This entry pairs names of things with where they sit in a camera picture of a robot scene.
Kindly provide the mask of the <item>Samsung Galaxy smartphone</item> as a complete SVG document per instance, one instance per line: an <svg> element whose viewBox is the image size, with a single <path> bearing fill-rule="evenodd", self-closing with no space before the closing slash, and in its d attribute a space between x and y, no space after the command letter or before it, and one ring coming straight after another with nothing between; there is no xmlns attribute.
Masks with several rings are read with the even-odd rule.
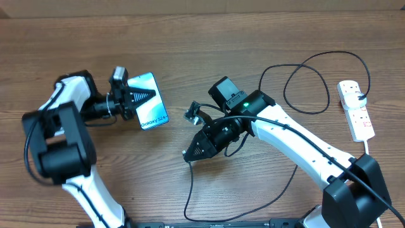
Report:
<svg viewBox="0 0 405 228"><path fill-rule="evenodd" d="M128 80L130 87L154 90L156 95L137 107L137 117L142 130L148 130L169 122L169 117L152 72Z"/></svg>

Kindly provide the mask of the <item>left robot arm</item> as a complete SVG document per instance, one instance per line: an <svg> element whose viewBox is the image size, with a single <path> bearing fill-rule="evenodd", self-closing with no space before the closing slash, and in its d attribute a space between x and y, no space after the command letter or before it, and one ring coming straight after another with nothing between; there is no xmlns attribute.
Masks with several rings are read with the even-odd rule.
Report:
<svg viewBox="0 0 405 228"><path fill-rule="evenodd" d="M33 179L61 186L90 217L94 227L135 227L124 207L117 203L97 171L96 148L88 132L98 119L137 118L142 130L168 122L158 85L151 72L130 78L118 66L103 95L89 71L60 76L49 100L37 111L25 113L24 162L33 175L28 156L38 175Z"/></svg>

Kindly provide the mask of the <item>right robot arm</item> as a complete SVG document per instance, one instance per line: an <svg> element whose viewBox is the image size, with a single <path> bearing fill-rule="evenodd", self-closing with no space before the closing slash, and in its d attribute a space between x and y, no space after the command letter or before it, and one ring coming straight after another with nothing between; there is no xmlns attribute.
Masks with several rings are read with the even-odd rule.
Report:
<svg viewBox="0 0 405 228"><path fill-rule="evenodd" d="M187 163L212 158L243 132L271 144L303 169L323 193L322 203L296 227L369 227L393 209L377 161L355 158L306 130L260 90L246 94L224 77L208 91L224 117L212 119L192 102L185 119L202 129L183 152Z"/></svg>

